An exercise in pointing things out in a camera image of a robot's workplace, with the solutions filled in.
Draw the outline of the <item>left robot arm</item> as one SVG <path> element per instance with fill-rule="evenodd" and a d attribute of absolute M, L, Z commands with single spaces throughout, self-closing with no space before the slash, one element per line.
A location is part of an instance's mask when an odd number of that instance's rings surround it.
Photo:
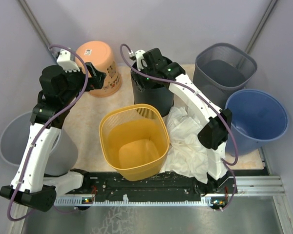
<path fill-rule="evenodd" d="M 88 172 L 64 169 L 58 175 L 45 176 L 45 169 L 55 141 L 60 139 L 64 120 L 83 92 L 103 88 L 106 73 L 91 62 L 80 69 L 66 71 L 59 65 L 43 69 L 39 78 L 42 90 L 31 115 L 30 134 L 18 172 L 10 185 L 3 186 L 0 196 L 11 203 L 49 211 L 57 197 L 72 190 L 85 194 L 92 187 Z"/>

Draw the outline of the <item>black round bin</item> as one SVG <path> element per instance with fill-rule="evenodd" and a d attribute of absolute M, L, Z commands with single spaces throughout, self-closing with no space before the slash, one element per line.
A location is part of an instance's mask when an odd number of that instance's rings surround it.
<path fill-rule="evenodd" d="M 148 104 L 155 107 L 162 117 L 169 114 L 174 105 L 174 94 L 165 86 L 155 83 L 150 89 L 142 90 L 135 82 L 135 78 L 143 78 L 130 70 L 134 104 Z"/>

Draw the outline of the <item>peach plastic bucket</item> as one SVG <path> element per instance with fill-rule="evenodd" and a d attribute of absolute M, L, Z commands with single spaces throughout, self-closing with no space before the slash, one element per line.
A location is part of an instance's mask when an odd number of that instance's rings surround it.
<path fill-rule="evenodd" d="M 117 92 L 122 85 L 114 53 L 111 47 L 103 41 L 89 41 L 81 45 L 76 53 L 86 62 L 91 62 L 95 68 L 106 73 L 104 86 L 101 90 L 92 90 L 89 93 L 94 97 L 107 97 Z"/>

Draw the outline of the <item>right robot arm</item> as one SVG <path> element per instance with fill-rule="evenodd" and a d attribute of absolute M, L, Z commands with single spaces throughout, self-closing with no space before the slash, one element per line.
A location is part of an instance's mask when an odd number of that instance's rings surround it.
<path fill-rule="evenodd" d="M 130 56 L 134 103 L 149 104 L 166 117 L 170 147 L 162 172 L 197 179 L 201 195 L 221 192 L 228 178 L 224 158 L 231 111 L 212 103 L 158 48 Z"/>

